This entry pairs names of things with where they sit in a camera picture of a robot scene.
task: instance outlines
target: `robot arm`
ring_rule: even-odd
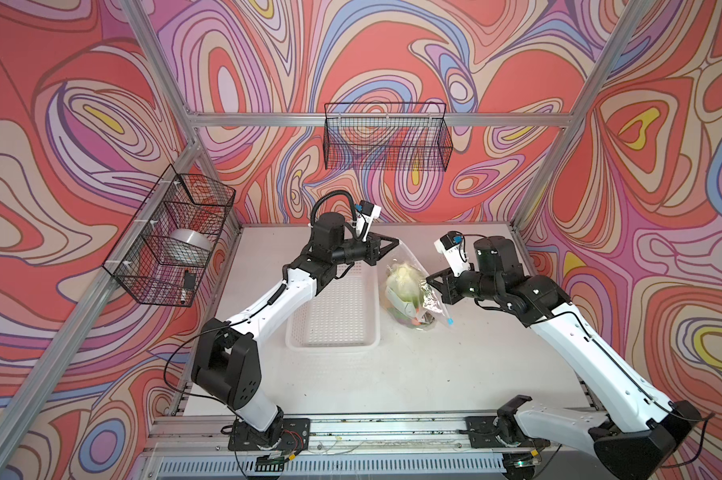
[[[468,257],[465,254],[465,238],[457,232],[449,232],[435,242],[435,251],[442,254],[446,261],[449,262],[449,268],[452,269],[454,276],[466,270],[471,270],[468,263]]]
[[[443,246],[454,239],[450,232]],[[428,277],[444,303],[468,297],[493,300],[564,357],[606,407],[584,414],[517,396],[499,410],[507,440],[546,438],[598,457],[620,479],[644,479],[680,446],[700,413],[685,400],[672,402],[625,362],[587,323],[569,296],[547,276],[525,276],[512,241],[502,236],[474,243],[479,269],[452,268]],[[462,249],[459,243],[445,249]]]
[[[316,220],[320,205],[338,195],[348,198],[353,224],[336,212]],[[283,412],[259,389],[262,374],[257,345],[329,282],[343,278],[357,261],[375,265],[399,244],[396,238],[369,231],[379,213],[379,206],[366,201],[354,205],[345,190],[321,197],[310,212],[310,239],[300,255],[283,266],[283,279],[226,322],[212,319],[203,325],[202,332],[210,334],[201,335],[198,341],[191,379],[246,422],[255,444],[273,446],[283,435]],[[345,238],[346,229],[350,238]],[[344,266],[339,275],[338,266]]]

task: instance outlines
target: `black cable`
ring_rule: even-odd
[[[556,454],[558,453],[558,451],[560,450],[560,448],[561,448],[562,446],[564,446],[564,445],[561,444],[561,443],[558,444],[558,448],[556,448],[556,449],[555,449],[555,452],[553,452],[553,455],[551,455],[550,458],[548,458],[548,462],[545,463],[545,465],[544,465],[542,468],[540,468],[540,471],[539,471],[539,472],[535,473],[535,476],[531,477],[531,480],[535,480],[535,478],[537,478],[537,477],[539,477],[540,475],[542,475],[542,472],[544,472],[545,469],[550,465],[550,462],[553,462],[553,458],[555,458]]]
[[[313,206],[313,208],[310,209],[311,226],[316,224],[316,213],[318,213],[318,208],[320,208],[321,205],[323,205],[323,203],[329,198],[336,197],[337,195],[344,195],[348,199],[348,204],[350,206],[350,215],[353,217],[353,223],[356,223],[356,202],[353,200],[353,197],[350,196],[350,192],[348,192],[347,190],[332,190],[323,197],[318,198],[318,200],[316,200],[316,204]]]
[[[243,320],[239,320],[239,321],[237,321],[237,322],[235,322],[235,323],[232,323],[232,324],[230,324],[230,325],[228,325],[228,326],[241,325],[241,323],[245,323],[245,322],[248,322],[249,320],[252,320],[252,317],[253,317],[253,316],[257,315],[259,312],[262,312],[263,309],[264,309],[266,306],[268,306],[268,305],[273,305],[273,303],[268,303],[268,302],[263,303],[263,305],[262,305],[260,308],[258,308],[256,312],[252,313],[252,314],[251,314],[250,316],[248,316],[247,318],[245,318],[245,319],[243,319]]]
[[[700,446],[697,449],[697,453],[695,453],[694,456],[690,460],[686,460],[685,462],[681,462],[681,463],[674,463],[673,465],[661,466],[660,468],[678,468],[678,467],[689,465],[690,463],[693,463],[695,460],[697,460],[700,457],[700,455],[702,454],[702,444],[705,443],[705,430],[707,429],[707,423],[714,416],[715,416],[715,414],[711,413],[710,415],[707,416],[707,418],[705,418],[705,421],[702,424],[702,431],[700,433]]]
[[[171,384],[169,383],[169,381],[167,380],[167,368],[169,367],[169,363],[172,362],[172,359],[174,358],[174,356],[177,355],[178,352],[179,352],[180,350],[182,350],[182,348],[183,348],[184,346],[186,346],[188,343],[192,342],[193,340],[196,340],[198,337],[202,336],[204,333],[216,332],[216,331],[219,331],[219,330],[225,330],[225,329],[229,328],[230,326],[231,326],[231,325],[226,324],[225,326],[221,326],[220,328],[203,331],[203,332],[201,332],[201,333],[198,333],[197,335],[193,335],[191,338],[185,340],[182,344],[180,344],[180,346],[177,347],[177,349],[174,351],[174,353],[172,353],[172,354],[169,356],[169,358],[167,359],[166,363],[164,363],[164,383],[166,384],[166,386],[169,387],[170,389],[174,390],[174,391],[177,392],[177,393],[181,393],[182,395],[195,396],[195,397],[199,397],[199,398],[211,398],[212,400],[214,400],[214,401],[216,401],[216,402],[220,402],[220,403],[222,403],[223,405],[225,405],[225,406],[227,407],[227,403],[223,402],[220,398],[212,397],[212,396],[210,396],[210,395],[198,395],[198,394],[196,394],[196,393],[185,392],[185,391],[183,391],[183,390],[180,390],[180,389],[175,388],[175,387],[174,387],[173,385],[171,385]]]
[[[358,240],[359,237],[356,235],[356,229],[353,228],[349,223],[345,222],[345,227],[350,231],[350,235],[353,237],[354,240]]]
[[[233,420],[233,428],[231,430],[232,439],[236,437],[236,426],[238,425],[238,422],[239,422],[239,417],[238,417],[238,415],[236,415],[236,419]],[[238,452],[236,452],[235,448],[233,449],[233,456],[236,458],[236,466],[238,466],[238,471],[241,472],[241,475],[243,475],[244,478],[249,480],[249,477],[247,476],[246,473],[243,472],[243,468],[241,468],[241,463],[238,462]]]
[[[477,299],[477,298],[474,298],[473,301],[475,302],[475,304],[476,304],[477,306],[481,307],[481,308],[484,309],[484,310],[496,310],[496,311],[498,311],[498,312],[508,313],[507,311],[502,310],[502,309],[501,309],[500,307],[498,307],[498,306],[483,306],[483,305],[481,305],[481,303],[479,303],[479,299]]]
[[[467,244],[468,242],[465,240],[465,237],[466,237],[466,236],[480,236],[481,238],[487,238],[486,235],[481,235],[481,234],[463,234],[462,232],[458,232],[457,230],[452,230],[452,231],[462,237],[462,242],[460,242],[460,244],[462,244],[462,245],[460,245],[460,247],[459,247],[459,255],[460,255],[460,258],[462,258],[462,261],[463,261],[463,262],[467,262],[467,261],[468,261],[468,254],[465,253],[465,244]]]
[[[350,269],[352,269],[354,265],[356,265],[356,262],[350,262],[350,263],[348,264],[348,267],[347,267],[347,268],[345,269],[345,271],[343,272],[343,274],[340,275],[340,276],[335,276],[334,279],[335,279],[335,280],[339,280],[339,279],[343,278],[345,275],[348,274],[348,272],[350,272]]]
[[[462,435],[467,435],[467,436],[477,435],[477,436],[481,436],[481,437],[493,437],[493,436],[496,436],[498,433],[500,433],[500,427],[495,428],[491,432],[475,432],[473,430],[457,430],[457,433],[462,434]]]
[[[706,417],[704,417],[704,418],[687,418],[687,417],[684,417],[684,416],[682,416],[682,415],[678,415],[677,413],[674,413],[674,412],[672,412],[671,410],[668,410],[667,408],[663,407],[657,400],[654,399],[653,396],[649,395],[643,388],[641,388],[641,385],[639,385],[638,382],[636,382],[636,381],[633,379],[632,376],[628,375],[628,373],[625,371],[625,369],[622,368],[622,365],[620,365],[614,358],[612,358],[612,356],[609,355],[609,353],[605,350],[605,348],[604,348],[603,346],[601,346],[601,344],[600,344],[599,342],[596,342],[596,341],[594,340],[594,337],[585,329],[585,326],[582,324],[582,321],[580,320],[580,317],[579,317],[576,313],[574,313],[574,312],[565,312],[565,313],[572,313],[572,314],[574,315],[574,318],[577,319],[577,322],[580,324],[580,328],[582,329],[583,333],[584,333],[585,335],[587,335],[588,338],[590,338],[591,340],[593,340],[593,341],[595,342],[596,346],[606,355],[606,357],[608,357],[609,360],[611,360],[612,363],[614,363],[614,364],[616,365],[616,367],[617,367],[618,369],[620,369],[620,370],[625,374],[625,376],[634,383],[634,385],[635,385],[636,387],[638,387],[638,389],[644,394],[644,396],[646,396],[646,398],[650,398],[651,401],[652,401],[652,403],[654,403],[654,405],[656,405],[657,407],[659,407],[660,410],[662,410],[663,412],[665,412],[665,413],[668,414],[668,415],[672,415],[672,416],[674,416],[674,417],[676,417],[676,418],[680,418],[680,419],[682,419],[682,420],[685,421],[685,422],[700,422],[700,421],[703,421],[703,422],[704,422],[704,423],[702,424],[702,431],[701,431],[701,433],[700,433],[700,446],[698,447],[697,452],[696,452],[696,454],[694,455],[694,457],[692,457],[691,460],[686,460],[685,462],[682,462],[682,463],[677,463],[677,464],[669,465],[669,466],[663,466],[663,467],[660,467],[660,468],[678,468],[678,467],[682,467],[682,466],[689,465],[690,463],[692,463],[692,462],[694,462],[695,460],[697,460],[698,457],[700,456],[700,454],[702,453],[702,444],[705,442],[705,430],[706,430],[706,428],[707,428],[707,423],[710,421],[710,419],[711,419],[712,417],[716,416],[716,413],[715,413],[715,412],[711,412],[711,413],[708,414],[708,416],[706,416]]]

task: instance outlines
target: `metal beam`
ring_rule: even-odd
[[[177,171],[187,171],[198,154],[197,145],[189,144],[175,160]],[[151,197],[145,200],[137,220],[147,220],[161,202],[170,181],[159,182]],[[116,246],[111,258],[122,258],[135,243],[142,222],[133,222],[124,233],[122,241]],[[81,348],[89,330],[97,321],[102,310],[108,304],[118,284],[105,271],[100,270],[95,281],[87,288],[65,323],[55,334],[41,358],[36,362],[20,389],[3,409],[0,416],[0,477],[15,449],[30,429],[33,421],[46,404],[47,399],[70,365],[73,356]]]
[[[585,120],[587,111],[593,106],[598,92],[604,87],[609,74],[630,41],[630,37],[654,2],[655,0],[630,0],[628,2],[614,26],[614,31],[606,41],[604,51],[596,61],[593,72],[590,72],[577,101],[574,102],[570,125],[558,135],[550,153],[542,160],[542,165],[521,198],[521,203],[511,219],[511,224],[516,225],[530,213],[531,209],[536,207],[535,199],[548,187],[550,178],[563,161],[569,145],[577,138],[577,131]]]
[[[139,0],[122,0],[121,4],[129,26],[132,27],[132,31],[135,33],[137,43],[140,45],[140,48],[142,48],[143,53],[145,53],[145,59],[150,65],[153,77],[158,83],[158,87],[164,92],[164,96],[169,103],[169,107],[172,109],[174,118],[177,120],[180,129],[182,129],[187,142],[189,144],[201,144],[198,132],[193,128],[193,125],[191,125],[188,119],[187,112],[189,109],[187,103],[177,82],[174,81],[174,75],[172,75],[172,71],[169,69],[169,63],[166,57],[164,57],[161,44],[158,42],[158,37],[153,30],[148,15],[145,14],[145,10],[143,10]],[[203,150],[198,158],[203,174],[219,180],[220,176],[209,158],[206,149]]]
[[[412,114],[389,115],[390,117],[411,116]],[[324,114],[282,113],[282,114],[188,114],[188,120],[195,128],[201,127],[323,127]],[[446,114],[444,120],[450,127],[567,127],[571,114]]]
[[[510,236],[513,237],[513,243],[515,244],[516,250],[521,254],[521,261],[526,265],[526,273],[534,275],[535,273],[535,261],[529,255],[529,249],[526,248],[524,240],[521,238],[519,228],[516,226],[508,225],[510,230]]]
[[[496,416],[494,410],[481,412],[373,413],[287,415],[310,418],[310,449],[337,452],[353,449],[365,453],[460,452],[470,447],[469,437],[457,433],[465,428],[466,416]],[[154,455],[206,455],[215,443],[227,445],[221,425],[233,423],[232,416],[180,416],[156,418],[145,448]],[[493,451],[528,452],[529,447],[496,448]]]

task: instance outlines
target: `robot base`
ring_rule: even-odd
[[[487,435],[497,428],[497,417],[465,417],[465,425],[468,427],[468,437],[471,448],[506,448],[506,447],[532,447],[546,448],[550,442],[543,438],[523,438],[518,441],[509,438],[502,438],[500,432]]]
[[[277,450],[290,452],[292,450],[304,450],[308,448],[308,437],[310,437],[309,418],[284,418],[281,438],[276,445]],[[289,430],[297,434],[301,442]],[[231,431],[231,438],[228,440],[227,449],[231,452],[257,452],[261,448],[271,446],[262,445],[262,433],[250,427],[246,423],[238,423]]]

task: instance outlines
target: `psychedelic wallpaper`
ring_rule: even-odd
[[[148,10],[194,111],[438,99],[458,113],[557,113],[570,111],[623,8],[621,0],[164,0]],[[337,187],[381,204],[387,221],[510,220],[556,133],[454,128],[445,174],[327,171],[322,128],[200,135],[238,190],[241,220],[287,223],[307,222],[315,200]]]
[[[524,227],[616,351],[717,414],[658,475],[722,478],[722,1],[654,5]]]
[[[120,8],[59,5],[0,1],[0,414],[184,147]],[[193,308],[113,296],[2,478],[125,475],[169,402],[159,369],[197,328],[223,240]]]

